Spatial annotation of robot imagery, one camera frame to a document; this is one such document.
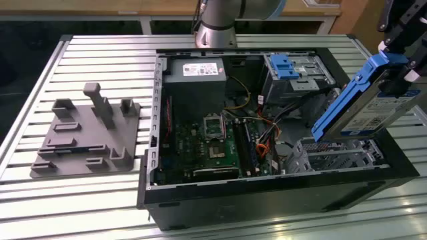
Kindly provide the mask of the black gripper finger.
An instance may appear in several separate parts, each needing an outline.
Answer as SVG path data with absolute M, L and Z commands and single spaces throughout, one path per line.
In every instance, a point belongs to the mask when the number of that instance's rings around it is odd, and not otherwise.
M 402 54 L 427 31 L 427 1 L 387 0 L 377 30 L 385 34 L 378 50 Z
M 422 83 L 427 77 L 427 57 L 413 56 L 409 63 L 399 71 L 391 73 L 391 77 L 382 83 L 382 93 L 399 98 L 410 89 L 413 83 Z

